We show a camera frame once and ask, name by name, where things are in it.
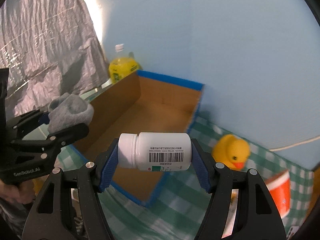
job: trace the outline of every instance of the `yellow rubber duck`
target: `yellow rubber duck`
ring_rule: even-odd
[[[233,170],[242,170],[250,155],[250,146],[232,134],[224,135],[213,148],[212,157],[216,162],[221,162]]]

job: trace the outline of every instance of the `bottle cap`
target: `bottle cap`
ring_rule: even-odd
[[[124,48],[124,44],[118,44],[115,46],[116,52],[123,51],[123,48]]]
[[[118,142],[118,164],[122,168],[136,168],[135,147],[137,134],[122,133]]]

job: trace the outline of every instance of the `white pill bottle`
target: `white pill bottle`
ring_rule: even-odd
[[[185,171],[191,157],[191,140],[186,133],[123,133],[119,138],[118,165],[122,168]]]

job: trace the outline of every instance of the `barcode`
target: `barcode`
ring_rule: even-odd
[[[149,153],[150,163],[183,162],[183,152],[178,153]]]

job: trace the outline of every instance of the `silver reflective curtain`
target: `silver reflective curtain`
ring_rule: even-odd
[[[6,0],[0,22],[0,68],[10,69],[7,118],[108,80],[83,0]]]

